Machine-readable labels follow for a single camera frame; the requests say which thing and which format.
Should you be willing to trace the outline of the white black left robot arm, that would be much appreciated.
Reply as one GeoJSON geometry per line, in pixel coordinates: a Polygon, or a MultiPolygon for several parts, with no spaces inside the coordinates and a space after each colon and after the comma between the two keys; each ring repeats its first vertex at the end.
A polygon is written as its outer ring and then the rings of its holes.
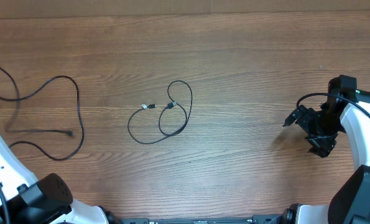
{"type": "Polygon", "coordinates": [[[116,223],[98,206],[75,200],[62,178],[38,179],[12,153],[0,135],[0,223],[116,223]]]}

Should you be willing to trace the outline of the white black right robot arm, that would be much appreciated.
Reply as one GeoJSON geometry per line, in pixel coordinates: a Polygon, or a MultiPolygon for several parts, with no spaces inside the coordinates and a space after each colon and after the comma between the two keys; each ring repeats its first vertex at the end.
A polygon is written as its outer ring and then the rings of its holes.
{"type": "Polygon", "coordinates": [[[358,89],[354,77],[340,75],[328,83],[327,98],[320,110],[301,102],[285,119],[307,134],[310,152],[328,157],[339,132],[347,135],[354,174],[328,205],[295,203],[273,219],[276,223],[370,223],[370,92],[358,89]]]}

